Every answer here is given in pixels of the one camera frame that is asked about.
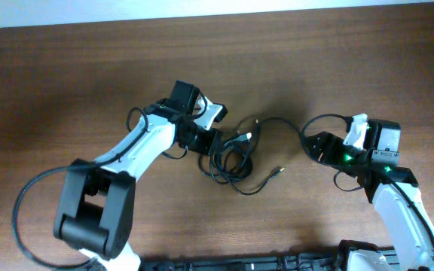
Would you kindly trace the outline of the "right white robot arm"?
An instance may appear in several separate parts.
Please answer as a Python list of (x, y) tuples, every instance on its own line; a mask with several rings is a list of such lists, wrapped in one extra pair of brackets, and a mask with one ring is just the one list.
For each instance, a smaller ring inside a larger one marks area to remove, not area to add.
[(357, 180), (385, 223), (401, 269), (434, 270), (434, 226), (413, 172), (399, 166), (400, 125), (367, 114), (343, 120), (343, 139), (330, 132), (303, 135), (305, 154)]

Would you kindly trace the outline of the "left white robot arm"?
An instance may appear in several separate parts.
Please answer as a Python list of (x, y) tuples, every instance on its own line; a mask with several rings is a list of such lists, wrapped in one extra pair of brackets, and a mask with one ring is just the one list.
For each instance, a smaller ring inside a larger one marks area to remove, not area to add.
[(137, 125), (109, 152), (70, 165), (53, 234), (89, 257), (80, 270), (139, 267), (140, 259), (128, 243), (136, 182), (174, 144), (211, 154), (222, 137), (212, 125), (227, 113), (198, 87), (177, 81), (170, 97), (144, 108)]

